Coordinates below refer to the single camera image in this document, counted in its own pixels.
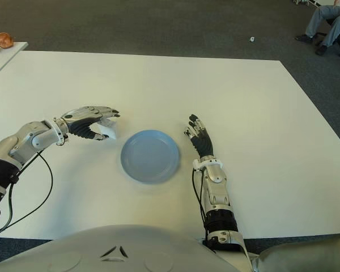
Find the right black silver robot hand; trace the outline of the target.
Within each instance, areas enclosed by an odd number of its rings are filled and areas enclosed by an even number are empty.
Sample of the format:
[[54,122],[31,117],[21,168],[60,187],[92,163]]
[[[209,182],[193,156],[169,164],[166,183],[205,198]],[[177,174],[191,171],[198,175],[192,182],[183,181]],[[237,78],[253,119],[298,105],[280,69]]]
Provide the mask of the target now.
[[203,122],[194,114],[189,116],[184,134],[190,139],[199,157],[214,156],[213,143]]

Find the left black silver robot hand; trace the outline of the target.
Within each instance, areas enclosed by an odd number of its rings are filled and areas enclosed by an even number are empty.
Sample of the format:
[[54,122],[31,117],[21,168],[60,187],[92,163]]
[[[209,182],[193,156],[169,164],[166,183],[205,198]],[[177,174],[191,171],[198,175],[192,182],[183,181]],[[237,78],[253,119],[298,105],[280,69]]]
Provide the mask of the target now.
[[61,119],[66,123],[68,132],[84,139],[103,141],[108,135],[91,130],[90,126],[102,119],[119,117],[119,111],[104,106],[85,106],[64,113]]

